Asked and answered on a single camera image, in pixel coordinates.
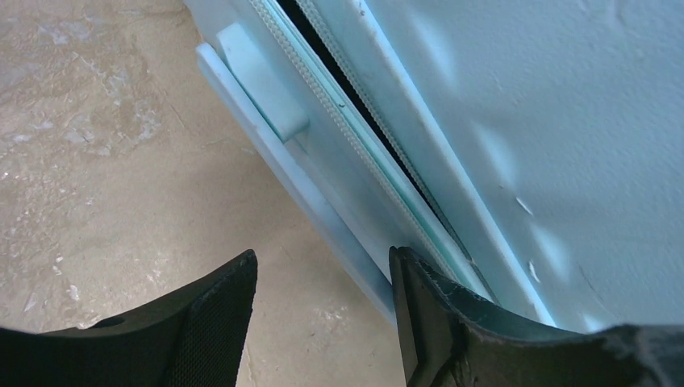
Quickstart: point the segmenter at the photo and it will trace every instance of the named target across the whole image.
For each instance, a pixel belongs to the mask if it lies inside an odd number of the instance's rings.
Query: beige floor
[[[396,334],[198,73],[180,0],[0,2],[0,324],[87,327],[247,248],[238,386],[403,385]]]

